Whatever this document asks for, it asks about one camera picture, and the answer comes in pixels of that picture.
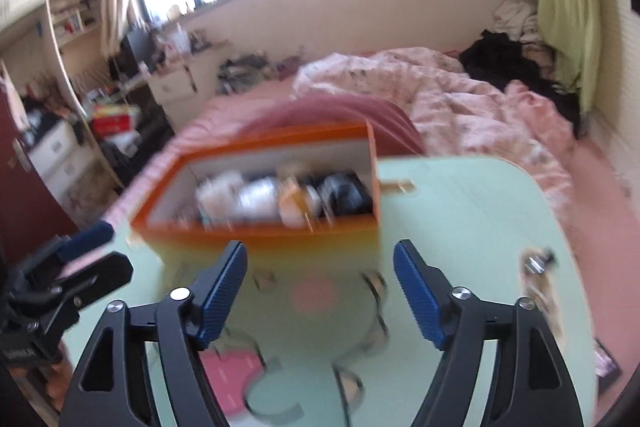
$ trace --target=pink circle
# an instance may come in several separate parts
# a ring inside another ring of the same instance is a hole
[[[302,314],[330,311],[338,303],[334,282],[327,277],[303,279],[291,291],[293,309]]]

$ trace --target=items in box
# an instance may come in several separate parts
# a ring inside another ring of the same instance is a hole
[[[366,186],[352,170],[317,174],[302,164],[286,164],[270,173],[247,179],[239,171],[226,171],[201,183],[195,205],[185,206],[177,220],[193,221],[194,207],[206,227],[233,227],[245,221],[282,221],[290,228],[313,228],[321,217],[373,212]]]

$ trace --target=door handle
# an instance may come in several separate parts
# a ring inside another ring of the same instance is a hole
[[[16,165],[16,160],[17,160],[18,162],[20,162],[20,165],[22,166],[25,172],[30,172],[32,168],[31,162],[29,161],[29,157],[24,152],[24,149],[22,148],[22,144],[20,143],[20,140],[15,138],[13,147],[14,147],[15,156],[14,158],[11,158],[9,160],[9,167],[13,169]]]

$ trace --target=white drawer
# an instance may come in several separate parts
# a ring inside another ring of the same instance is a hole
[[[193,89],[193,77],[184,68],[165,76],[154,75],[149,80],[149,87],[156,102],[160,105],[196,96],[196,91]]]
[[[62,202],[66,192],[86,172],[95,160],[91,147],[78,147],[76,151],[51,175],[47,188],[58,203]]]
[[[78,142],[74,130],[66,121],[60,121],[29,153],[29,159],[46,181],[76,147]]]

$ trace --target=white wall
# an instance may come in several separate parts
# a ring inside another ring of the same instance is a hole
[[[0,50],[7,71],[18,92],[22,93],[27,84],[49,76],[49,67],[44,58],[42,36],[38,32],[36,18],[30,29],[12,44]]]
[[[94,30],[78,37],[64,46],[61,52],[66,75],[69,78],[74,78],[76,74],[95,66],[101,60],[100,31]]]
[[[310,58],[402,46],[464,50],[505,0],[225,0],[182,22],[271,58],[303,45]],[[525,0],[535,3],[536,0]]]
[[[640,198],[640,16],[631,10],[631,0],[600,0],[600,5],[602,63],[596,127],[590,132],[616,171],[637,185]]]

